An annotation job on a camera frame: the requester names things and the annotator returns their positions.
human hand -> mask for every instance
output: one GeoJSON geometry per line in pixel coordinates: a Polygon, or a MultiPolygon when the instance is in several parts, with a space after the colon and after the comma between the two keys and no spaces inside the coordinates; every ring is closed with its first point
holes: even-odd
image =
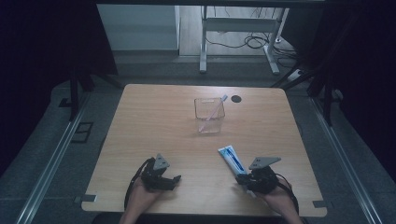
{"type": "Polygon", "coordinates": [[[120,224],[134,224],[163,193],[163,190],[147,190],[140,177],[134,182],[128,205],[121,217],[120,224]]]}
{"type": "MultiPolygon", "coordinates": [[[[289,183],[287,183],[284,179],[278,180],[288,189],[291,189],[291,185],[289,187],[289,183]]],[[[262,194],[259,192],[254,193],[258,198],[266,201],[268,206],[275,212],[279,213],[283,218],[285,218],[289,224],[303,223],[294,207],[294,203],[291,200],[289,194],[281,187],[276,187],[268,194],[262,194]]]]}

black circular marker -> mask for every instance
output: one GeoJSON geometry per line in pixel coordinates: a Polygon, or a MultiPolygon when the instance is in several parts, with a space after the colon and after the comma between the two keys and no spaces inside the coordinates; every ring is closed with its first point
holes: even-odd
{"type": "Polygon", "coordinates": [[[234,96],[231,97],[231,100],[234,103],[240,103],[242,101],[242,98],[240,96],[238,96],[238,95],[234,95],[234,96]]]}

white tube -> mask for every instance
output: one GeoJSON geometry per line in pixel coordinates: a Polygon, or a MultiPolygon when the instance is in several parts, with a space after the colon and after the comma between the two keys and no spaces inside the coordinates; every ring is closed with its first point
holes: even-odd
{"type": "Polygon", "coordinates": [[[224,158],[224,160],[227,161],[235,176],[247,174],[247,171],[245,170],[242,162],[239,160],[232,146],[220,148],[219,153],[224,158]]]}

gray floor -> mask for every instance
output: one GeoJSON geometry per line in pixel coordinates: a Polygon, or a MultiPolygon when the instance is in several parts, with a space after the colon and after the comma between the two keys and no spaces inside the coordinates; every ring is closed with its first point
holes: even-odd
{"type": "MultiPolygon", "coordinates": [[[[115,54],[123,84],[219,85],[269,87],[278,77],[271,74],[262,57],[210,57],[208,72],[198,72],[197,57],[176,55],[115,54]]],[[[288,68],[280,67],[282,73],[288,68]]],[[[33,223],[91,223],[97,213],[85,212],[80,197],[90,181],[100,146],[117,108],[121,90],[92,76],[96,85],[81,121],[93,122],[87,143],[71,143],[53,177],[33,223]]],[[[326,217],[309,217],[310,223],[368,223],[361,203],[350,186],[329,138],[306,95],[309,83],[287,91],[290,106],[300,128],[309,159],[328,206],[326,217]]],[[[57,147],[68,124],[69,109],[59,107],[68,98],[68,84],[54,88],[49,108],[19,156],[0,179],[0,220],[14,223],[33,186],[57,147]]],[[[332,109],[333,129],[383,223],[396,223],[396,187],[370,149],[345,120],[337,104],[332,109]]]]}

